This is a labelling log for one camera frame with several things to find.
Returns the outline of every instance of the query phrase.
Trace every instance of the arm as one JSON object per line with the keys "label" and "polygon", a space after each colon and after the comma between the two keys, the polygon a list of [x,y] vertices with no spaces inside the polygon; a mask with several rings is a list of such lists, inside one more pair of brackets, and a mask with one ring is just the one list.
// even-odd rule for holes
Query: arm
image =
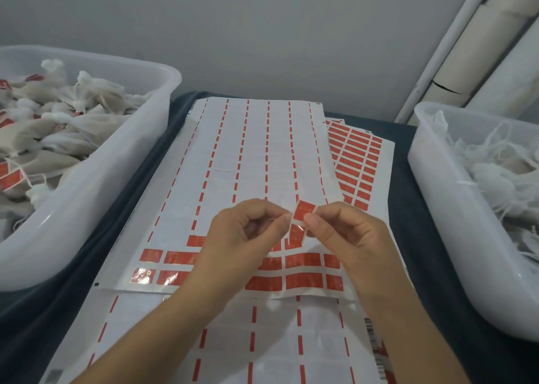
{"label": "arm", "polygon": [[73,383],[165,383],[206,325],[284,237],[290,218],[287,210],[260,199],[222,210],[183,285]]}
{"label": "arm", "polygon": [[384,339],[399,384],[469,382],[421,305],[383,221],[342,202],[320,206],[304,221],[310,236],[342,262]]}

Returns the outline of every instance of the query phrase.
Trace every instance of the plastic tub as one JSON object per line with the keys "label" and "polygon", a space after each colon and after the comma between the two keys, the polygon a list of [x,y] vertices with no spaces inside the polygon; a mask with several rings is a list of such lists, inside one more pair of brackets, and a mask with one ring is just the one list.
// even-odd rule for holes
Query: plastic tub
{"label": "plastic tub", "polygon": [[0,47],[0,79],[40,73],[42,60],[56,58],[69,82],[85,70],[127,93],[157,91],[0,244],[0,291],[36,285],[69,263],[165,132],[170,94],[182,80],[178,70],[158,63],[44,46]]}
{"label": "plastic tub", "polygon": [[482,144],[502,121],[510,140],[527,146],[539,126],[423,102],[408,162],[459,276],[477,311],[503,332],[539,341],[539,272],[523,258],[472,179],[428,117],[444,111],[448,133],[466,144]]}

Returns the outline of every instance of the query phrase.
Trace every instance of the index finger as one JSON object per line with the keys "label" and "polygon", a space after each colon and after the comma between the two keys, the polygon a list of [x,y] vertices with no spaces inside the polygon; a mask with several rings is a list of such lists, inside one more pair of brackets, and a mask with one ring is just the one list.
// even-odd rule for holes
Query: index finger
{"label": "index finger", "polygon": [[338,219],[350,226],[358,226],[374,220],[374,217],[365,211],[344,202],[332,202],[329,205],[321,205],[316,208],[314,213],[326,221]]}
{"label": "index finger", "polygon": [[237,204],[233,211],[238,213],[240,223],[242,226],[246,226],[249,221],[260,218],[279,218],[281,215],[286,214],[286,209],[276,205],[265,199],[248,199]]}

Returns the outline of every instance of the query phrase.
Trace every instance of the dark fabric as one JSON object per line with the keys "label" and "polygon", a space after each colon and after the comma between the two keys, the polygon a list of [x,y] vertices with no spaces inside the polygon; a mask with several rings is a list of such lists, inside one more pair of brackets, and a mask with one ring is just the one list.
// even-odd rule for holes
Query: dark fabric
{"label": "dark fabric", "polygon": [[389,222],[415,289],[435,325],[479,383],[538,382],[539,344],[511,338],[491,326],[466,297],[414,175],[408,151],[415,127],[326,113],[395,142]]}
{"label": "dark fabric", "polygon": [[[77,256],[58,275],[24,291],[0,293],[0,382],[37,383],[83,304],[99,268],[185,121],[208,92],[178,97],[169,127]],[[415,128],[348,115],[347,124],[395,142],[389,217],[408,272],[427,312],[473,383],[529,383],[539,345],[510,338],[475,312],[466,298],[408,166]]]}
{"label": "dark fabric", "polygon": [[166,132],[63,271],[37,286],[0,293],[0,382],[37,383],[41,379],[193,102],[212,95],[219,96],[191,92],[171,103]]}

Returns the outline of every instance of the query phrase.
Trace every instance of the pile of bags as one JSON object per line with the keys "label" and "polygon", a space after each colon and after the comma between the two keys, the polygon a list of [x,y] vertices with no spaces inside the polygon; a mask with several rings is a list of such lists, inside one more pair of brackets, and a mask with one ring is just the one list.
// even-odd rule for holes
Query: pile of bags
{"label": "pile of bags", "polygon": [[523,147],[509,141],[511,124],[500,123],[482,144],[453,141],[442,110],[433,128],[452,148],[520,253],[539,266],[539,137]]}
{"label": "pile of bags", "polygon": [[127,94],[86,72],[69,85],[58,59],[42,68],[0,80],[0,242],[153,94]]}

